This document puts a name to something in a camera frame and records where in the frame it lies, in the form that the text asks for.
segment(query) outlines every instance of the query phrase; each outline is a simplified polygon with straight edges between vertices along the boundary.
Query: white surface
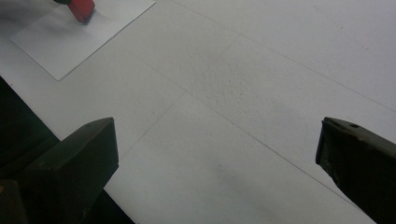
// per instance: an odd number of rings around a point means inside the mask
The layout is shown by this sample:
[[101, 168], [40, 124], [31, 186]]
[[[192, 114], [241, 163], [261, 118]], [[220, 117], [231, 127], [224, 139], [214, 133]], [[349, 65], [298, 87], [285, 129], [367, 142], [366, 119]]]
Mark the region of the white surface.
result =
[[61, 80], [102, 47], [154, 2], [151, 0], [95, 1], [88, 25], [76, 21], [66, 6], [59, 6], [11, 39]]
[[188, 94], [106, 190], [136, 223], [373, 223]]
[[158, 0], [62, 82], [0, 38], [0, 75], [61, 139], [115, 117], [126, 156], [107, 189], [141, 224], [374, 223], [336, 195], [315, 152], [324, 116], [396, 140], [381, 75], [396, 58], [380, 43], [393, 38], [389, 1], [374, 9], [387, 12], [371, 23], [381, 36], [350, 28], [371, 26], [367, 1], [177, 1]]

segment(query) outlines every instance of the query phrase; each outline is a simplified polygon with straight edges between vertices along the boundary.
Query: sheet of paper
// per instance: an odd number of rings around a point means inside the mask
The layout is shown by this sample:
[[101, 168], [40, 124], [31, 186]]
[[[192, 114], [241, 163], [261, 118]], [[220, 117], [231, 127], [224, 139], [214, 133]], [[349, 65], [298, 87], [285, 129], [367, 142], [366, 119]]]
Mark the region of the sheet of paper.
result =
[[88, 25], [59, 6], [11, 37], [55, 79], [62, 80], [126, 25], [144, 13], [151, 0], [99, 0]]

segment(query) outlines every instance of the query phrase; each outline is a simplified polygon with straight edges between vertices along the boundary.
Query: red object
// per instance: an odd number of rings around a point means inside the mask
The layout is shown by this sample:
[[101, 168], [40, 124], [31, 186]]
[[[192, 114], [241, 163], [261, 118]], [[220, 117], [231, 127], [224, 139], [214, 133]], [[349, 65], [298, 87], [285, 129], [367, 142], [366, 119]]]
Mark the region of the red object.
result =
[[70, 11], [79, 22], [88, 23], [95, 9], [95, 3], [92, 0], [72, 0], [68, 4]]

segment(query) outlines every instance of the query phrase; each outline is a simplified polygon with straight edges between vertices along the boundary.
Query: white paper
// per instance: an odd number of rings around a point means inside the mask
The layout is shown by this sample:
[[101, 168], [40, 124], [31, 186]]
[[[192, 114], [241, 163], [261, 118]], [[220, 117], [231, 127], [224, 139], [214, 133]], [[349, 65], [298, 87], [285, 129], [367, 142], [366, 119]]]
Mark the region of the white paper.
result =
[[126, 25], [149, 9], [151, 0], [95, 1], [88, 25], [59, 6], [11, 37], [55, 79], [62, 80]]

